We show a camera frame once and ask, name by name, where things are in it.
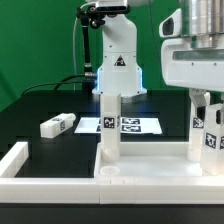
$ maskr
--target white block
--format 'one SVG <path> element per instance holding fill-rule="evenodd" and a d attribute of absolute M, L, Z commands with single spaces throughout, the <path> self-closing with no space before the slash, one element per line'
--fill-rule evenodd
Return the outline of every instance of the white block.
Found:
<path fill-rule="evenodd" d="M 224 173 L 224 125 L 217 124 L 217 111 L 222 104 L 206 109 L 201 168 L 212 175 Z"/>
<path fill-rule="evenodd" d="M 210 105 L 210 93 L 205 94 L 206 104 Z M 189 133 L 189 149 L 188 159 L 192 162 L 200 162 L 201 149 L 204 139 L 204 122 L 196 117 L 196 110 L 193 103 L 191 103 L 190 116 L 190 133 Z"/>
<path fill-rule="evenodd" d="M 102 159 L 113 162 L 120 156 L 121 96 L 118 93 L 101 95 Z"/>
<path fill-rule="evenodd" d="M 222 204 L 224 179 L 136 178 L 136 204 Z"/>
<path fill-rule="evenodd" d="M 99 183 L 83 178 L 0 178 L 0 203 L 99 204 Z"/>
<path fill-rule="evenodd" d="M 73 126 L 74 114 L 60 114 L 40 125 L 42 138 L 54 138 Z"/>
<path fill-rule="evenodd" d="M 17 142 L 0 161 L 0 177 L 14 177 L 28 157 L 28 143 Z"/>

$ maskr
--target table surface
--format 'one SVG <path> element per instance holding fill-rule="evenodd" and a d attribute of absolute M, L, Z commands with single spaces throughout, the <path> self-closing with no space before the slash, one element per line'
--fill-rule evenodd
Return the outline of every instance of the table surface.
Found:
<path fill-rule="evenodd" d="M 122 104 L 121 111 L 127 117 L 158 118 L 163 131 L 161 135 L 122 134 L 122 141 L 188 141 L 188 91 L 149 91 L 147 100 Z M 74 113 L 74 126 L 54 139 L 41 138 L 40 124 L 60 113 Z M 92 178 L 100 135 L 74 130 L 81 117 L 96 116 L 100 116 L 99 100 L 82 91 L 27 93 L 0 113 L 0 158 L 17 141 L 28 141 L 30 157 L 16 177 Z M 27 223 L 33 217 L 32 223 L 40 219 L 48 223 L 211 223 L 216 216 L 216 223 L 224 222 L 222 205 L 0 204 L 3 223 Z"/>

